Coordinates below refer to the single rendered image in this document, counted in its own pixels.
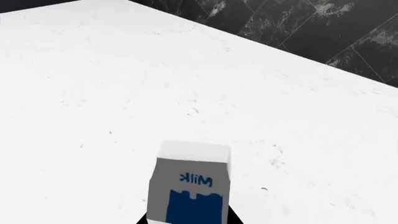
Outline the white and blue milk carton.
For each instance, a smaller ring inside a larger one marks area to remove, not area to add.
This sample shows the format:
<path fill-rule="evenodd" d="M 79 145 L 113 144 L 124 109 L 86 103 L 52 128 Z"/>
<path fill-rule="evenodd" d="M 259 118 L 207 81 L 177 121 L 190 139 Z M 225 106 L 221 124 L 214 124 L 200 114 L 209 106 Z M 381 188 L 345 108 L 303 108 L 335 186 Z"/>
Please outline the white and blue milk carton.
<path fill-rule="evenodd" d="M 164 140 L 149 181 L 148 224 L 227 224 L 231 148 Z"/>

